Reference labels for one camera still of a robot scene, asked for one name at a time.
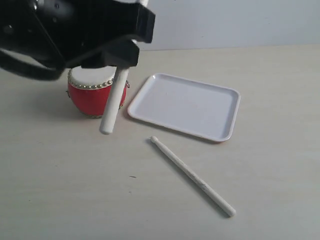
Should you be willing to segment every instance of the white table surface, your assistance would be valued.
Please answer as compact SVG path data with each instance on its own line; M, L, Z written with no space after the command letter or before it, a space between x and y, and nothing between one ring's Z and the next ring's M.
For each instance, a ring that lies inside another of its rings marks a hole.
M154 73L238 90L231 139L212 144L129 119L128 103ZM129 80L105 136L68 98L66 74L38 82L0 71L1 240L320 238L320 45L142 52ZM225 218L152 135L237 215Z

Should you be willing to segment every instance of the tray rim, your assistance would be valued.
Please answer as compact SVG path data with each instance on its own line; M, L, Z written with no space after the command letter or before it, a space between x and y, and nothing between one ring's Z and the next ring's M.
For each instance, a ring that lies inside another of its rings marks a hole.
M192 83L195 83L195 84L202 84L202 85L207 85L207 86L211 86L211 87L221 88L221 89L225 89L225 90L229 90L229 91L234 92L236 94L236 96L237 96L237 101L236 101L235 109L234 109L234 112L233 112L232 122L231 122L231 125L230 125L230 129L229 129L228 135L226 137L222 137L222 138L204 136L204 135L196 134L196 133L193 133L193 132L190 132L190 131L181 130L179 128L174 128L174 127L165 125L163 123L160 123L160 122L157 122L157 121L154 121L154 120L149 120L149 119L146 119L144 117L140 117L140 116L135 115L134 111L133 111L133 107L136 105L136 102L139 99L139 96L144 92L144 90L146 88L149 87L150 82L155 80L157 78L157 76L166 76L166 77L171 77L171 78L178 78L178 79L183 80L183 81L188 81L188 82L192 82ZM231 138L232 134L233 134L235 123L236 123L236 118L237 118L237 114L238 114L238 110L239 110L239 106L240 106L240 100L241 100L241 94L237 90L235 90L233 88L230 88L230 87L220 86L220 85L207 83L207 82L203 82L203 81L198 81L198 80L191 80L191 79L188 79L188 78L174 76L174 75L170 75L170 74L166 74L166 73L154 73L154 74L150 75L147 78L147 80L145 81L143 86L140 88L140 90L137 92L137 94L133 97L133 100L131 101L130 105L127 108L127 113L133 119L137 119L137 120L140 120L140 121L143 121L143 122L146 122L146 123L157 125L157 126L160 126L160 127L166 128L166 129L174 130L174 131L177 131L179 133L184 133L184 134L188 134L188 135L195 136L195 137L198 137L198 138L210 140L210 141L213 141L213 142L216 142L216 143L222 143L222 142L225 142L225 141L229 140Z

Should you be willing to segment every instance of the drumstick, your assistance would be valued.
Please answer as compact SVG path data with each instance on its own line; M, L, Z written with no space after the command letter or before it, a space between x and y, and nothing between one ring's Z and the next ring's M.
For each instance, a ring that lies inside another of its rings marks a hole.
M150 138L153 142L180 170L182 170L194 183L202 189L220 208L230 217L236 214L236 210L229 205L218 193L216 193L205 181L203 181L190 167L179 159L169 148L155 136Z
M149 0L137 0L143 6L147 6ZM129 68L117 67L114 75L114 81L110 90L109 97L107 99L103 116L100 124L100 132L103 134L112 134L114 131L119 105L124 93L127 78L129 74Z

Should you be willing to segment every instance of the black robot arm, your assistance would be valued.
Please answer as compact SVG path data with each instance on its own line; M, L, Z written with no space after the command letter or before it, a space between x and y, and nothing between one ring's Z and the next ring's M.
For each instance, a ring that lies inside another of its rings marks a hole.
M151 43L155 14L115 0L0 0L0 48L32 57L46 68L0 52L0 68L27 78L55 80L65 68L135 67Z

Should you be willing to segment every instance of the red drum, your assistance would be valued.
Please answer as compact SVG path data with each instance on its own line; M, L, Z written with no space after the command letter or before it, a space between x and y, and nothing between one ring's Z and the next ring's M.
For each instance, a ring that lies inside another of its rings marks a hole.
M85 115L101 117L104 114L116 68L98 69L75 67L68 73L68 94L74 105ZM127 82L119 107L122 107L129 88Z

